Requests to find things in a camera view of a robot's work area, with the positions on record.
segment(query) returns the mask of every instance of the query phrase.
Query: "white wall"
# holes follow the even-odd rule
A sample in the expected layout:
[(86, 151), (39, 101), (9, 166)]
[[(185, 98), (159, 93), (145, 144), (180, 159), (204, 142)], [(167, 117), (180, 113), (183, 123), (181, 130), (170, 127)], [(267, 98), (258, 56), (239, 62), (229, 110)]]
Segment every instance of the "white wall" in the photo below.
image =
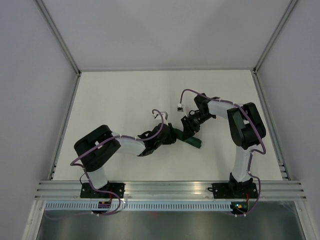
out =
[(301, 0), (262, 65), (262, 85), (294, 179), (320, 226), (320, 1)]
[(44, 0), (79, 68), (254, 67), (290, 0)]
[(75, 73), (32, 0), (0, 2), (0, 239), (21, 239)]

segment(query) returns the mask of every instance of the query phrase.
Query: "white tabletop surface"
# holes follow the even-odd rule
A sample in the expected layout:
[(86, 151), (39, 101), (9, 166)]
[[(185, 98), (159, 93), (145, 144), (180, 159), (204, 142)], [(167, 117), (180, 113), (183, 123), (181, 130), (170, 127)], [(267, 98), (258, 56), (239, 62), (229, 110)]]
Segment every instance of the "white tabletop surface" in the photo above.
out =
[[(159, 123), (152, 118), (151, 110), (155, 108), (167, 111), (168, 121), (182, 130), (183, 113), (177, 112), (177, 104), (186, 88), (239, 104), (253, 102), (267, 127), (249, 70), (83, 72), (53, 179), (79, 179), (83, 170), (70, 166), (77, 157), (74, 144), (100, 125), (136, 136)], [(183, 97), (183, 104), (190, 110), (197, 109), (194, 97), (191, 92)], [(228, 120), (217, 117), (200, 128), (195, 137), (202, 140), (201, 149), (177, 140), (145, 157), (116, 153), (105, 165), (107, 178), (113, 181), (228, 180), (236, 154)], [(263, 141), (267, 154), (254, 155), (251, 172), (261, 180), (282, 180), (268, 129)]]

